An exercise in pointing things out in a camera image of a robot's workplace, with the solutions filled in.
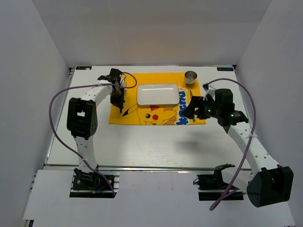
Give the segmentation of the metal cup with paper sleeve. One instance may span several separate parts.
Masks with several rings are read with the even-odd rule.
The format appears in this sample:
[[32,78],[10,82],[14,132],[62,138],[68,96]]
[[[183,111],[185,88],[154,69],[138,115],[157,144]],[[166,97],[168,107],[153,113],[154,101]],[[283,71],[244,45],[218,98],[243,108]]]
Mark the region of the metal cup with paper sleeve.
[[184,83],[186,87],[193,87],[197,79],[197,73],[194,71],[186,71],[184,74]]

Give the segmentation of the white rectangular plate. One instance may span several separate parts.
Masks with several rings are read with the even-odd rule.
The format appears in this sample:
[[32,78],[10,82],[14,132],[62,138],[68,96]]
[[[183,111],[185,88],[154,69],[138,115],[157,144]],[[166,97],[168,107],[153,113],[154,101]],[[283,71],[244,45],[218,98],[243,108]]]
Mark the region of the white rectangular plate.
[[177,105],[178,86],[176,84],[139,85],[137,103],[138,105]]

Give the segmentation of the aluminium table frame rail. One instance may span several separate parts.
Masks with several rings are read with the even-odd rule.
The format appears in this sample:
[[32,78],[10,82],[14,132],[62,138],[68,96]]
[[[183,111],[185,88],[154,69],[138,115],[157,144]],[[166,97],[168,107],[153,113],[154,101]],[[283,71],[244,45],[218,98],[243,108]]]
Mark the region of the aluminium table frame rail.
[[[69,87],[95,84],[100,75],[111,68],[134,73],[185,72],[198,74],[200,84],[217,78],[236,79],[233,71],[217,71],[216,67],[178,66],[92,66],[90,70],[74,69]],[[236,110],[245,112],[237,84],[229,81],[215,82],[216,88],[229,88],[234,93]],[[71,133],[66,128],[68,101],[80,97],[87,88],[69,91],[57,130],[59,137],[70,147],[76,148]],[[236,143],[218,125],[216,119],[208,119],[205,125],[131,126],[109,124],[111,104],[109,97],[98,105],[98,129],[93,137],[96,161],[99,167],[156,169],[213,169],[222,164],[238,165],[242,152]],[[78,166],[76,154],[65,148],[56,138],[50,145],[46,166],[55,169],[72,169]]]

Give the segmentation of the yellow Pikachu cloth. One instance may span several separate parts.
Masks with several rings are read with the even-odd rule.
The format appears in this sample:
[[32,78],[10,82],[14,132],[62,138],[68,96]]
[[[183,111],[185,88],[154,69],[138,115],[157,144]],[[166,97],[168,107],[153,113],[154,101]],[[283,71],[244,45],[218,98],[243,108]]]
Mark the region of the yellow Pikachu cloth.
[[[206,124],[206,120],[186,118],[182,111],[190,103],[191,97],[200,96],[197,79],[193,87],[186,87],[183,72],[135,73],[137,86],[125,93],[124,108],[120,111],[111,106],[109,124],[116,125],[196,125]],[[141,85],[175,84],[178,87],[179,103],[176,105],[140,105],[137,102],[137,89]]]

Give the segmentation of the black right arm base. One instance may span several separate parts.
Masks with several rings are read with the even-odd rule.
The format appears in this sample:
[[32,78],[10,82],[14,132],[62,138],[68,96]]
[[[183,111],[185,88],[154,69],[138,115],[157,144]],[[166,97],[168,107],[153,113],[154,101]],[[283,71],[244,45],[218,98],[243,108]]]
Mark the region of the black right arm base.
[[197,175],[193,185],[198,186],[199,201],[216,201],[228,186],[227,183],[218,183],[214,175]]

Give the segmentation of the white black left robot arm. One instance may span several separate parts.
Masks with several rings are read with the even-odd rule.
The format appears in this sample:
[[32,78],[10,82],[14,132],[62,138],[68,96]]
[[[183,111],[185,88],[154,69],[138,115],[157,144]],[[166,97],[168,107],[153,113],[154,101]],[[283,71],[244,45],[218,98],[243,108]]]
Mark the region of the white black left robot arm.
[[97,106],[107,96],[110,96],[110,103],[119,111],[123,110],[125,103],[125,82],[120,70],[111,69],[109,75],[100,76],[97,85],[81,97],[71,98],[67,114],[67,129],[71,132],[80,154],[79,170],[87,173],[84,183],[91,189],[98,187],[100,183],[100,177],[93,173],[98,170],[93,146],[93,135],[98,129]]

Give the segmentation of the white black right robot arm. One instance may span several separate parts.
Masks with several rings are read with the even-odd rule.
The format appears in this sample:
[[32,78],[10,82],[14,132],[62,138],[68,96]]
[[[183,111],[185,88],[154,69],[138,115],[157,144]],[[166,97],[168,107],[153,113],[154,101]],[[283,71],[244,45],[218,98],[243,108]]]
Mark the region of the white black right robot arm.
[[266,151],[254,135],[254,124],[249,123],[242,111],[235,109],[230,89],[208,89],[206,93],[205,97],[193,96],[182,114],[191,120],[215,118],[242,151],[252,172],[245,173],[233,164],[220,165],[213,175],[199,175],[200,189],[224,189],[220,201],[239,189],[255,207],[288,201],[294,178],[291,168],[281,166]]

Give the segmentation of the teal handled cutlery piece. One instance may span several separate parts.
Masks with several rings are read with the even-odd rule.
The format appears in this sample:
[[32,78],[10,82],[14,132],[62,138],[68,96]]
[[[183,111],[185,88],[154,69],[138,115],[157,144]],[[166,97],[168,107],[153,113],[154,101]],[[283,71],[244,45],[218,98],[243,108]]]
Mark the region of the teal handled cutlery piece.
[[120,80],[120,85],[122,89],[126,89],[127,85],[126,85],[126,77],[122,77]]

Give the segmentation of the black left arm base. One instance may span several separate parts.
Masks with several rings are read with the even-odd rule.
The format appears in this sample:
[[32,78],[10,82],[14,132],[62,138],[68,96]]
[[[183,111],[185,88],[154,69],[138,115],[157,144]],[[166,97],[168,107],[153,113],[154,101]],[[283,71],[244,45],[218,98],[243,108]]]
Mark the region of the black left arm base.
[[105,175],[105,178],[95,172],[85,173],[77,168],[71,183],[70,198],[115,198],[115,175]]

